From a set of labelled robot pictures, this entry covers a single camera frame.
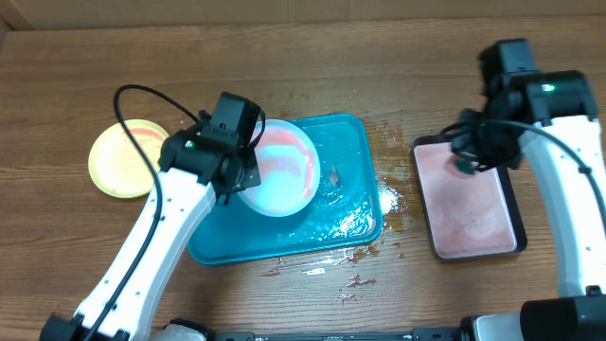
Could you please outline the light blue plate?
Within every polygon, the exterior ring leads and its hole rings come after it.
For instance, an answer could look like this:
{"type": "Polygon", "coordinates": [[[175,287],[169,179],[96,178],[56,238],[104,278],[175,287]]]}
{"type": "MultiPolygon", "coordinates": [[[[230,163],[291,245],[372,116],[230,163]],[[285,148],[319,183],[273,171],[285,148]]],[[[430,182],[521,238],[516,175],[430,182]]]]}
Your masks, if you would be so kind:
{"type": "Polygon", "coordinates": [[[268,119],[258,122],[252,137],[258,140],[260,184],[239,193],[243,202],[268,217],[286,217],[307,206],[319,189],[319,153],[311,139],[293,123],[268,119]]]}

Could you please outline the yellow plate with ketchup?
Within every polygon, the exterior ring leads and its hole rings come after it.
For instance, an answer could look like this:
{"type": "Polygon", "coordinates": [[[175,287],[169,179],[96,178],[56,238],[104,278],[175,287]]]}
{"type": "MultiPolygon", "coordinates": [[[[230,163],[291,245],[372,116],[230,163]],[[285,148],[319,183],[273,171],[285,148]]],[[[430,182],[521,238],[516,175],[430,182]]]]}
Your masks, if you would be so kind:
{"type": "MultiPolygon", "coordinates": [[[[160,150],[169,134],[145,119],[129,119],[125,123],[158,171],[160,150]]],[[[88,170],[93,183],[116,198],[135,198],[152,189],[152,175],[119,123],[105,130],[93,144],[88,170]]]]}

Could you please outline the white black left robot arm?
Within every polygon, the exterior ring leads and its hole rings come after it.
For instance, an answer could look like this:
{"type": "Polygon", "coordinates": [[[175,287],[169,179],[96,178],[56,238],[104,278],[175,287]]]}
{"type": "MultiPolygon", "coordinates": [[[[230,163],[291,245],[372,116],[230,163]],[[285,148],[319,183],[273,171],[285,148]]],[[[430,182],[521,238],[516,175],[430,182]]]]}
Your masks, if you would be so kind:
{"type": "Polygon", "coordinates": [[[166,285],[187,243],[222,196],[256,187],[254,149],[265,114],[253,101],[221,93],[212,114],[168,137],[153,186],[133,229],[71,319],[51,316],[43,340],[147,340],[166,285]]]}

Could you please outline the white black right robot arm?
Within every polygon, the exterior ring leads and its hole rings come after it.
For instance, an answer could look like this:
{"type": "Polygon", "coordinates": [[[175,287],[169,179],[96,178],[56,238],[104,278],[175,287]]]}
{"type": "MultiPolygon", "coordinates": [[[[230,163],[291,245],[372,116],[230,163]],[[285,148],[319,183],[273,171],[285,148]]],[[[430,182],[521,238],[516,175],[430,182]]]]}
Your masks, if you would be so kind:
{"type": "Polygon", "coordinates": [[[480,112],[443,129],[455,165],[474,174],[527,159],[553,236],[559,295],[514,313],[466,317],[464,340],[602,340],[605,337],[605,165],[598,108],[576,70],[544,73],[525,39],[498,41],[478,57],[480,112]]]}

